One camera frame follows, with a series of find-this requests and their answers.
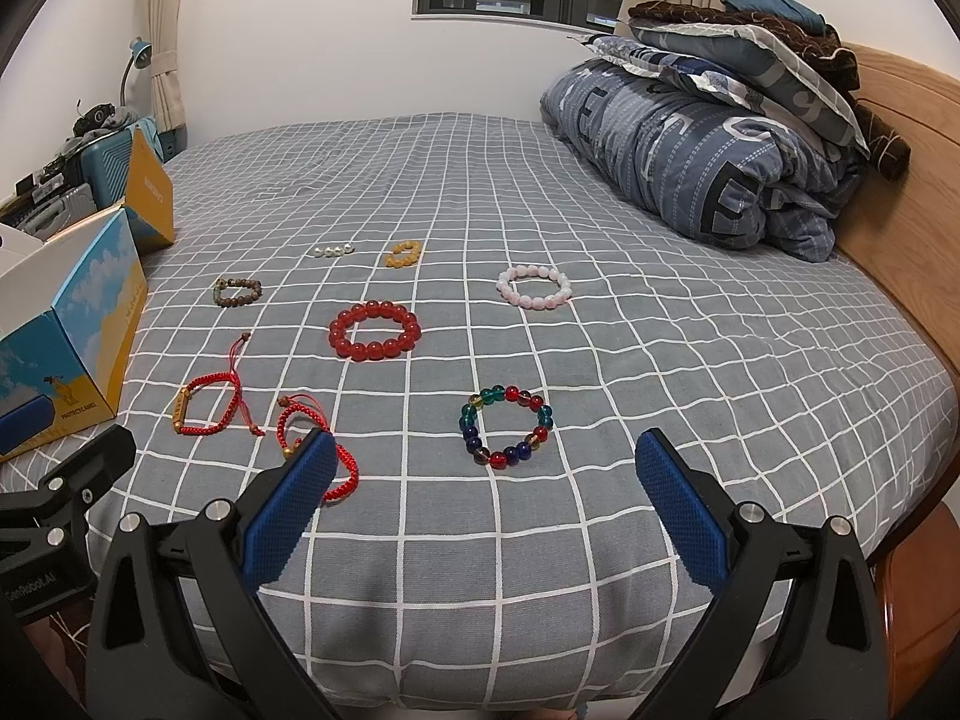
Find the red cord bracelet gold charm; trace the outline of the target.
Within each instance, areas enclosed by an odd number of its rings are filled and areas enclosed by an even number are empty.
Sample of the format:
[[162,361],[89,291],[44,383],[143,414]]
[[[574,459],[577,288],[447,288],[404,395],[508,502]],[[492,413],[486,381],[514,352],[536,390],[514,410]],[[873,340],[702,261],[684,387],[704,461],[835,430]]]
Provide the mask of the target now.
[[[229,346],[221,371],[200,374],[179,388],[171,408],[174,433],[187,437],[214,436],[226,431],[239,418],[252,436],[263,436],[262,427],[257,424],[247,405],[239,373],[239,356],[250,339],[251,333],[241,333]],[[190,410],[195,398],[200,398],[200,405],[210,406],[212,411],[208,415],[192,418]]]

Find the blue yellow cardboard box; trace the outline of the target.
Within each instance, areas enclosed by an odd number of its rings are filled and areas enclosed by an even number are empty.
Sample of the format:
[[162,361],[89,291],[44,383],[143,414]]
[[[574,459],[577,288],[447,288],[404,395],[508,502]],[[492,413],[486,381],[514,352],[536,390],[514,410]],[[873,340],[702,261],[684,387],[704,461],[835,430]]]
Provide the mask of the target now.
[[142,257],[175,240],[171,179],[140,132],[118,202],[47,241],[3,227],[3,460],[117,415]]

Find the grey suitcase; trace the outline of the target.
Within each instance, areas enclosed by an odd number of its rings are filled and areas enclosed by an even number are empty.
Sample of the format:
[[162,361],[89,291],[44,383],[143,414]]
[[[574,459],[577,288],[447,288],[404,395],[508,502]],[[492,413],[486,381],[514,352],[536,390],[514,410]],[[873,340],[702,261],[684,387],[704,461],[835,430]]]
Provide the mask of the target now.
[[86,182],[76,187],[59,185],[39,199],[29,192],[5,203],[2,223],[39,241],[47,241],[96,211],[93,192]]

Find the teal suitcase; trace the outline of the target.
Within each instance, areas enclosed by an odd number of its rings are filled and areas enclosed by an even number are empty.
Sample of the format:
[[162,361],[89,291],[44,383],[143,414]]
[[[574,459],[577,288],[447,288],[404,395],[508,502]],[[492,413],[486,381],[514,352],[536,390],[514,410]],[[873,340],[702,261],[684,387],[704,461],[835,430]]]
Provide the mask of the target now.
[[160,132],[151,115],[142,117],[121,130],[112,130],[106,135],[94,138],[93,142],[83,146],[78,153],[83,181],[91,190],[91,197],[98,210],[117,202],[125,193],[135,133],[140,133],[145,138],[156,158],[164,163]]

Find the wooden bed headboard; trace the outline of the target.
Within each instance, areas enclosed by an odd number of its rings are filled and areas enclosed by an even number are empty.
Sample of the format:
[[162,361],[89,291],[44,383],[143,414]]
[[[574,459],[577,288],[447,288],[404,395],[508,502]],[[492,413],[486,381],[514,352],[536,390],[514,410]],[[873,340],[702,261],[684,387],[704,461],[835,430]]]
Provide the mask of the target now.
[[[857,99],[911,146],[905,176],[871,177],[838,225],[838,247],[889,294],[958,377],[958,80],[875,47],[854,49]],[[885,642],[889,714],[958,650],[958,523],[944,502],[958,445],[869,557]]]

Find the grey checked bed sheet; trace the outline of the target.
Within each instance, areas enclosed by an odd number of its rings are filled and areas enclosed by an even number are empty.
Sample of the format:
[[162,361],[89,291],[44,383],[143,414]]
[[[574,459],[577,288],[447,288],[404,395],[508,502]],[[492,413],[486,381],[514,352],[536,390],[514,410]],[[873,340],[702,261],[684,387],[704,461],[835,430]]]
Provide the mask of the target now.
[[[649,691],[709,595],[635,475],[659,429],[773,517],[873,548],[957,433],[949,372],[843,259],[724,252],[622,200],[550,130],[469,114],[288,125],[169,165],[122,390],[137,463],[89,516],[192,517],[281,458],[319,401],[356,491],[313,516],[263,606],[347,706],[571,707]],[[171,408],[241,333],[247,405]]]

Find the blue grey folded duvet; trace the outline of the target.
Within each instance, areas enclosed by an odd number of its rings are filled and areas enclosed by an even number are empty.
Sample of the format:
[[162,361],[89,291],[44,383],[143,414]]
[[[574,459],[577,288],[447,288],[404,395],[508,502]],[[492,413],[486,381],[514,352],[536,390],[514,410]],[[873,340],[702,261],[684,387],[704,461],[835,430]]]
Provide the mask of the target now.
[[850,149],[602,59],[560,76],[540,109],[556,137],[625,199],[722,249],[765,242],[825,262],[833,221],[864,171]]

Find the brown fuzzy blanket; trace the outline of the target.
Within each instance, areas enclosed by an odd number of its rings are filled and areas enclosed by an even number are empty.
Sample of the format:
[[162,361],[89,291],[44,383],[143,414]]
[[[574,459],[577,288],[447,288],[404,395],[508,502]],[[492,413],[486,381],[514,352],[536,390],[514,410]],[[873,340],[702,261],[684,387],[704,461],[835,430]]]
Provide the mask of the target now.
[[631,34],[633,28],[641,23],[653,25],[676,25],[677,23],[716,23],[716,25],[759,26],[768,29],[781,41],[800,55],[807,64],[814,67],[827,82],[848,98],[854,114],[861,125],[867,140],[866,153],[869,163],[885,181],[895,182],[907,172],[910,165],[911,148],[905,138],[882,121],[878,114],[867,109],[856,99],[861,89],[861,76],[854,50],[846,47],[838,34],[828,25],[823,37],[807,34],[793,21],[783,20],[758,11],[727,11],[713,7],[672,4],[662,0],[651,0],[635,5],[628,10],[628,24]]

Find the teal desk lamp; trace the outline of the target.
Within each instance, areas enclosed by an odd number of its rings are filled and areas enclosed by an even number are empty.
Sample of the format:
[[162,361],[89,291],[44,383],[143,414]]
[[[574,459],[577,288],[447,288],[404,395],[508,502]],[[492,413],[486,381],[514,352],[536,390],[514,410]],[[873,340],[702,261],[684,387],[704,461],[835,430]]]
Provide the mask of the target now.
[[151,43],[143,37],[137,36],[133,39],[130,46],[130,55],[127,64],[125,64],[124,73],[121,78],[121,89],[119,89],[119,101],[121,105],[127,104],[127,87],[130,75],[133,70],[145,70],[151,65]]

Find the grey patterned pillow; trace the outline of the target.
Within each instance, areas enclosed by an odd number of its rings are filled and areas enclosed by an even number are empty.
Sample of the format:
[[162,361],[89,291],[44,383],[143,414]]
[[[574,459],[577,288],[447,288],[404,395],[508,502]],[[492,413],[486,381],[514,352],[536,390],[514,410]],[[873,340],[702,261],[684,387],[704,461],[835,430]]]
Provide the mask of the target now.
[[631,75],[765,115],[807,138],[869,149],[848,98],[768,29],[641,23],[630,37],[594,34],[583,46]]

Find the beige left curtain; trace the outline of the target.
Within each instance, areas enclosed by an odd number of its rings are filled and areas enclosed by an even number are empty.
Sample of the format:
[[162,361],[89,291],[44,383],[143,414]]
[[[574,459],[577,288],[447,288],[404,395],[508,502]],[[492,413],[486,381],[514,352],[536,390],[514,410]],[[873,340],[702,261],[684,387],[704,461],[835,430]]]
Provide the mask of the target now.
[[146,37],[151,43],[151,110],[160,132],[185,125],[179,83],[179,13],[181,0],[143,0]]

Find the teal small cushion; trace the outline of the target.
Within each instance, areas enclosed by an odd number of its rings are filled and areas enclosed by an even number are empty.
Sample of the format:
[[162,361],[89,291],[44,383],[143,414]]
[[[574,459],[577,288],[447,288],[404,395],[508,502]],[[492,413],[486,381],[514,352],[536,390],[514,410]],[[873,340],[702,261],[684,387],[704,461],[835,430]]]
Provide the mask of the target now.
[[828,31],[825,18],[797,0],[721,0],[721,4],[727,11],[758,11],[793,21],[812,36],[823,37]]

